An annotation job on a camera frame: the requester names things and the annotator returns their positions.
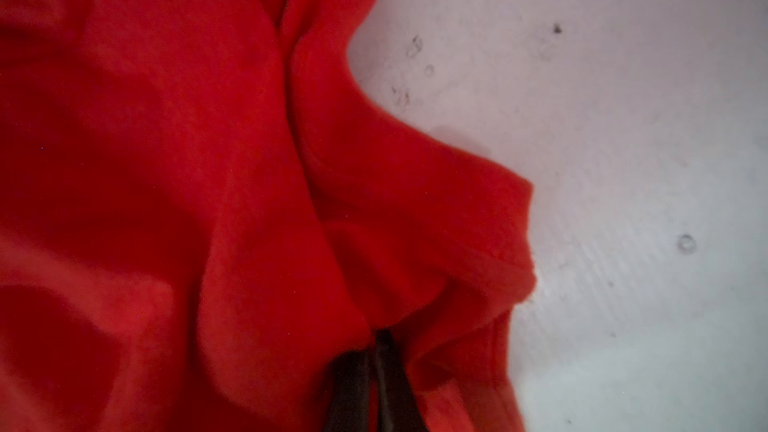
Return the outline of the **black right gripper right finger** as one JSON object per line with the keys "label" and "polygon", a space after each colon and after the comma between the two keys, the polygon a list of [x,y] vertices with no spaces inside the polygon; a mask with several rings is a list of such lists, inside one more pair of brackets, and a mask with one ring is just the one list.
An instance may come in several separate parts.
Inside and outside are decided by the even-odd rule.
{"label": "black right gripper right finger", "polygon": [[376,333],[374,367],[378,383],[377,430],[428,432],[399,348],[388,330],[379,330]]}

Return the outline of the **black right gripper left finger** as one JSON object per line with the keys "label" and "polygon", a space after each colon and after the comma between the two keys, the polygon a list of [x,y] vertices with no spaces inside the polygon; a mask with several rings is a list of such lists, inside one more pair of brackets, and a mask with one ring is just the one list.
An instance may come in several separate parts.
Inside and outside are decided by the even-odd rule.
{"label": "black right gripper left finger", "polygon": [[333,387],[324,432],[370,429],[371,352],[346,352],[332,363]]}

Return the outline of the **red t-shirt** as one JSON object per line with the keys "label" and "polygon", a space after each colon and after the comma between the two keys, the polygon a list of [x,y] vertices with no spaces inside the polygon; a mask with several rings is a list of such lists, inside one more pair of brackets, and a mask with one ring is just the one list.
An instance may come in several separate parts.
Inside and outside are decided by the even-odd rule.
{"label": "red t-shirt", "polygon": [[1,427],[321,431],[394,337],[431,431],[520,431],[531,185],[393,118],[375,0],[1,0]]}

